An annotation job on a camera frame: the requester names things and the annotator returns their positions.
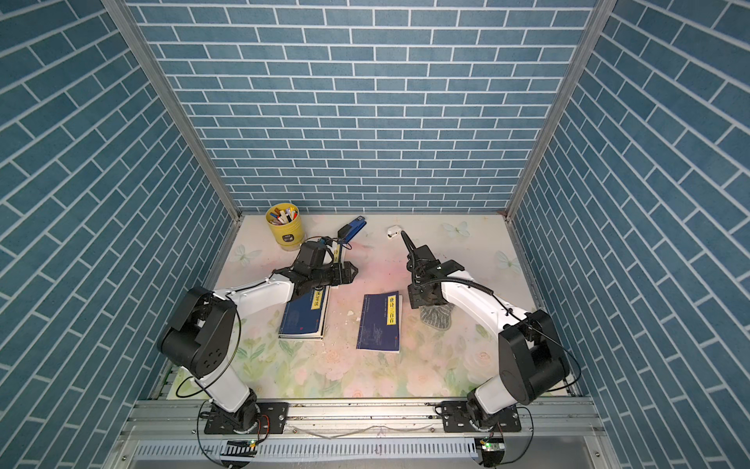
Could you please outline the blue book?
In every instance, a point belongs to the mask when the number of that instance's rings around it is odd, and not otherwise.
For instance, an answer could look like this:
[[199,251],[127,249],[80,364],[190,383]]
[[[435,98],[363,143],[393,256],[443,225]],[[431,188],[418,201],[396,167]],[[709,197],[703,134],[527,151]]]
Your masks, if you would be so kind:
[[314,288],[286,304],[279,339],[308,340],[324,337],[330,287]]
[[329,250],[329,261],[332,264],[340,264],[343,261],[343,251],[344,248],[339,244],[338,242],[332,242],[330,246],[328,246]]
[[367,294],[363,297],[357,349],[398,353],[402,295],[398,291]]

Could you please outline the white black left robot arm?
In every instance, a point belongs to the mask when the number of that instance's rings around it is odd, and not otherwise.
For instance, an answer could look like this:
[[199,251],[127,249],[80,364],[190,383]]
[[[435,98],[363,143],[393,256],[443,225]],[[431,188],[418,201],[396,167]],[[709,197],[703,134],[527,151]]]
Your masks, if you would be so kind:
[[158,352],[186,369],[223,412],[246,410],[256,398],[232,369],[242,328],[267,308],[315,289],[352,283],[357,268],[343,259],[349,247],[337,238],[314,238],[303,242],[290,266],[273,270],[261,281],[221,290],[190,289],[157,340]]

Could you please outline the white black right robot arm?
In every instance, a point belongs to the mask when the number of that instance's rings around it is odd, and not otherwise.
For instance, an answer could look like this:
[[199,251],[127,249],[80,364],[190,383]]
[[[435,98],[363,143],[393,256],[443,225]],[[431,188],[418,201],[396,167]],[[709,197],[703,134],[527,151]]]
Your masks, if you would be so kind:
[[428,246],[417,247],[409,240],[404,243],[411,275],[407,288],[411,307],[453,305],[497,339],[496,375],[467,397],[474,419],[493,416],[510,406],[528,405],[568,377],[568,351],[560,344],[548,313],[516,307],[480,285],[457,262],[441,262]]

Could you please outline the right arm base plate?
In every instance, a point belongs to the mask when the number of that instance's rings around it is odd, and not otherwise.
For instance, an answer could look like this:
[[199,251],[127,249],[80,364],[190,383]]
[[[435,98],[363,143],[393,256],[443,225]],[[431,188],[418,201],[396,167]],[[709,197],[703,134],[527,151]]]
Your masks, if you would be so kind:
[[488,414],[478,403],[467,400],[443,401],[434,406],[445,433],[518,433],[521,422],[517,408],[509,406]]

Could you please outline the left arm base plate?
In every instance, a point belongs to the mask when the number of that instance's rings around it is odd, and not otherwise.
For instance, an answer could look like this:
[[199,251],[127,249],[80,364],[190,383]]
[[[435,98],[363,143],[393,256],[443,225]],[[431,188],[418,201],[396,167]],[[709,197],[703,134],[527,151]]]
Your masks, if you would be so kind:
[[200,416],[207,420],[207,435],[258,434],[261,437],[282,434],[289,411],[287,402],[257,402],[242,405],[236,412],[228,412],[211,405]]

